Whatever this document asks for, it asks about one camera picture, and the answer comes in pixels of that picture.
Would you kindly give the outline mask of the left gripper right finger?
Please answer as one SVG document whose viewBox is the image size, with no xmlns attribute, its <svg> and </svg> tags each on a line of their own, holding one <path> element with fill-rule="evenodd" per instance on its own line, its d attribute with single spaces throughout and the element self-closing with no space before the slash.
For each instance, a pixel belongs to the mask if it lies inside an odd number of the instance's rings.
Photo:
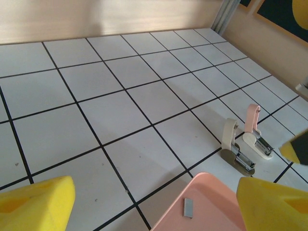
<svg viewBox="0 0 308 231">
<path fill-rule="evenodd" d="M 242 177 L 237 201 L 248 231 L 306 231 L 308 193 L 277 183 Z"/>
</svg>

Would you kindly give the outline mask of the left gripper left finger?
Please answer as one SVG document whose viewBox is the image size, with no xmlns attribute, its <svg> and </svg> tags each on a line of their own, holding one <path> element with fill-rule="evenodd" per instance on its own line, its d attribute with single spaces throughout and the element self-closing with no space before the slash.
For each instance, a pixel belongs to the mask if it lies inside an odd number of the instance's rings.
<svg viewBox="0 0 308 231">
<path fill-rule="evenodd" d="M 71 176 L 37 182 L 0 194 L 2 231 L 64 231 L 76 197 Z"/>
</svg>

